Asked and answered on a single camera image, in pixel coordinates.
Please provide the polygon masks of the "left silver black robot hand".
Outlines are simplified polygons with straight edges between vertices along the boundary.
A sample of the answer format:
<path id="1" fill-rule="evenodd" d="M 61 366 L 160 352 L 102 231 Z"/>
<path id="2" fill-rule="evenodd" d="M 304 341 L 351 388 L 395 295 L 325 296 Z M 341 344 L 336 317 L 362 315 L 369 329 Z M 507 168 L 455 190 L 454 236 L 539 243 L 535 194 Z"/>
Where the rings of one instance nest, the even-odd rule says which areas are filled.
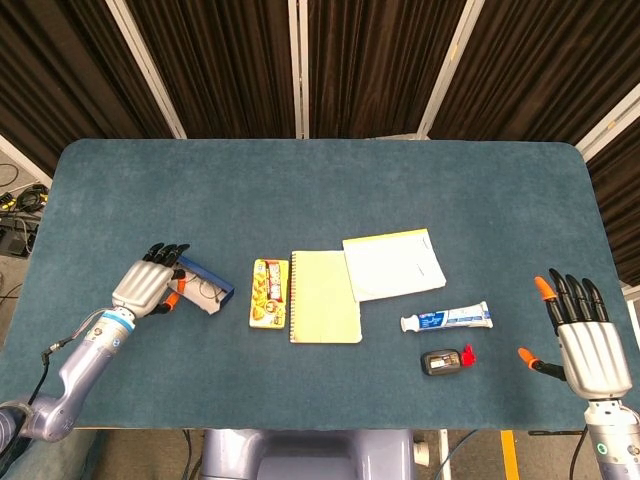
<path id="1" fill-rule="evenodd" d="M 174 310 L 180 294 L 163 295 L 172 281 L 185 279 L 185 272 L 175 265 L 190 248 L 189 244 L 156 243 L 137 260 L 112 293 L 112 306 L 128 310 L 135 319 L 167 314 Z"/>

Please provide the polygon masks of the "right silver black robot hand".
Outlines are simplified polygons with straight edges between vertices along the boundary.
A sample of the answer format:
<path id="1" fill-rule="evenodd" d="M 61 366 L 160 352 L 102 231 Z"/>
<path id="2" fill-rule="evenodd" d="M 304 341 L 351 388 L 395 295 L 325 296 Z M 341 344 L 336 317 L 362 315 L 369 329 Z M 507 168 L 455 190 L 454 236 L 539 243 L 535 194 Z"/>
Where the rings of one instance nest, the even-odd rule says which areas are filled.
<path id="1" fill-rule="evenodd" d="M 520 347 L 518 355 L 532 371 L 566 382 L 587 401 L 619 400 L 632 389 L 623 345 L 597 286 L 551 268 L 553 280 L 534 278 L 557 337 L 563 363 L 541 360 Z"/>

